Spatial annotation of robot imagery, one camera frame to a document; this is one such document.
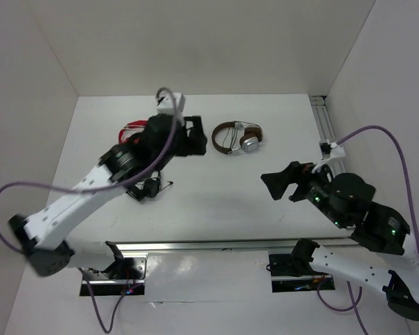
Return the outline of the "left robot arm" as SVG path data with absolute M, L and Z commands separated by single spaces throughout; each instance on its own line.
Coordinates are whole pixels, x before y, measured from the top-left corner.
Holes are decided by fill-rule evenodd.
M 92 268 L 117 278 L 132 265 L 116 244 L 77 242 L 69 234 L 107 202 L 125 193 L 135 195 L 138 183 L 148 193 L 150 182 L 176 156 L 203 156 L 207 137 L 199 116 L 175 119 L 159 113 L 142 129 L 111 147 L 89 174 L 50 206 L 30 216 L 14 215 L 8 222 L 33 270 L 48 277 L 67 267 Z

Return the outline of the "brown silver headphones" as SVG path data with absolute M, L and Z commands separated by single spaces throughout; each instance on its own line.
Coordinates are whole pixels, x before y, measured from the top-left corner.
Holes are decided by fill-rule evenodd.
M 216 140 L 219 133 L 225 131 L 222 144 Z M 264 140 L 263 129 L 255 123 L 245 121 L 227 121 L 219 124 L 212 131 L 212 145 L 221 154 L 232 156 L 240 152 L 251 153 L 259 148 Z

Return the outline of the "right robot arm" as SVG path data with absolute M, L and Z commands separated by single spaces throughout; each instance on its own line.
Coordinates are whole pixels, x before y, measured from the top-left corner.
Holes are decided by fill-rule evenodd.
M 416 238 L 403 216 L 373 201 L 376 189 L 353 173 L 333 176 L 327 166 L 293 161 L 281 172 L 261 175 L 274 200 L 289 185 L 297 187 L 289 199 L 309 201 L 335 227 L 351 228 L 351 240 L 382 258 L 386 268 L 348 260 L 310 240 L 299 239 L 291 253 L 291 266 L 299 274 L 327 272 L 362 284 L 384 295 L 396 314 L 419 322 L 419 252 Z

